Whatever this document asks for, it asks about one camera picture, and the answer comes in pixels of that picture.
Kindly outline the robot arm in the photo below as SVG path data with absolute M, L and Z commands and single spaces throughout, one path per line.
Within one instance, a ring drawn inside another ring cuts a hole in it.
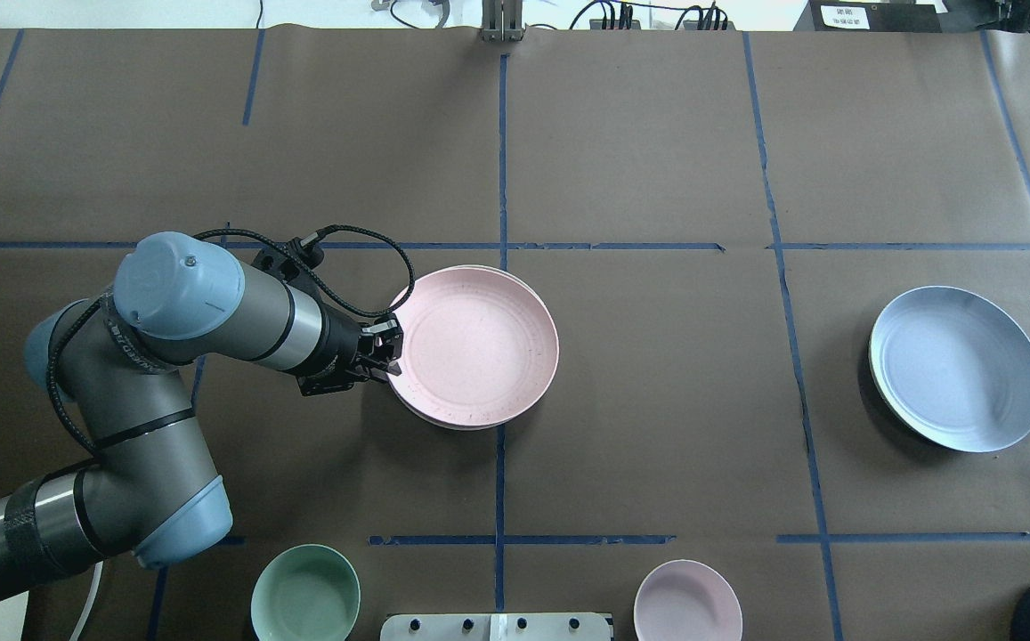
M 363 310 L 315 271 L 340 231 L 157 232 L 97 297 L 34 327 L 28 372 L 87 459 L 0 499 L 0 602 L 124 553 L 157 571 L 229 535 L 224 478 L 180 374 L 199 358 L 291 375 L 303 396 L 400 374 L 397 304 Z

